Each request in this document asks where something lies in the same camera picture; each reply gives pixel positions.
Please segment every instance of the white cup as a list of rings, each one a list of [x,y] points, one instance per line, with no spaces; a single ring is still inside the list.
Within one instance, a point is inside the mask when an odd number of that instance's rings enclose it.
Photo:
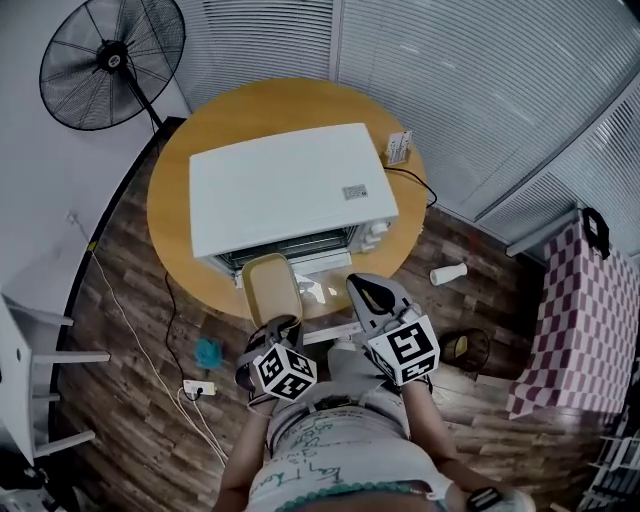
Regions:
[[[454,280],[456,277],[466,276],[467,266],[464,263],[459,265],[452,265],[450,267],[442,267],[432,270],[429,273],[429,279],[433,286],[440,286],[441,284],[448,283]]]

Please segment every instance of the wall outlet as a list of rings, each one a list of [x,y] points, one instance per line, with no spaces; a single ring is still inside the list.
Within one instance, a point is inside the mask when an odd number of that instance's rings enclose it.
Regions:
[[[184,380],[182,381],[182,387],[185,393],[190,395],[198,395],[198,389],[201,389],[200,395],[215,395],[216,386],[213,382],[206,382],[202,380]]]

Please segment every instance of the white chair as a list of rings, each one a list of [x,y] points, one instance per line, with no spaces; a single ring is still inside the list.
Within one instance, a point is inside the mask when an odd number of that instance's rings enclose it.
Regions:
[[[603,436],[605,441],[601,455],[591,466],[607,471],[616,469],[640,470],[640,438]]]
[[[33,428],[33,407],[38,403],[60,400],[58,394],[33,395],[33,373],[38,365],[92,363],[109,361],[108,352],[40,353],[25,339],[13,312],[28,315],[37,322],[51,325],[73,325],[73,319],[32,310],[16,304],[0,293],[0,419],[30,464],[37,457],[90,441],[95,438],[91,430],[71,437],[36,446]]]

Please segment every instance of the fan motor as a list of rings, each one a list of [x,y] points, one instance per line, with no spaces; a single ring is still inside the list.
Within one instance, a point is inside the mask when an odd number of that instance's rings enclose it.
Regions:
[[[122,41],[105,41],[98,48],[97,63],[101,69],[113,74],[126,65],[128,55],[127,45]]]

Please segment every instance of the fan pole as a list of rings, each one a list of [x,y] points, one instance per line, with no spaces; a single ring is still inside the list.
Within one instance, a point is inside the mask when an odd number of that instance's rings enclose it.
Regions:
[[[118,73],[120,73],[120,75],[122,75],[122,77],[127,81],[129,87],[131,87],[131,91],[133,92],[133,94],[136,96],[136,98],[138,98],[138,101],[140,101],[141,105],[147,110],[147,112],[149,112],[149,115],[151,116],[151,119],[153,119],[153,121],[156,123],[158,130],[162,130],[162,121],[160,121],[160,118],[158,117],[158,114],[156,114],[156,111],[153,110],[151,103],[149,103],[149,100],[142,92],[142,89],[140,89],[138,82],[131,74],[131,71],[129,71],[129,68],[127,66],[121,66],[120,69],[118,69]]]

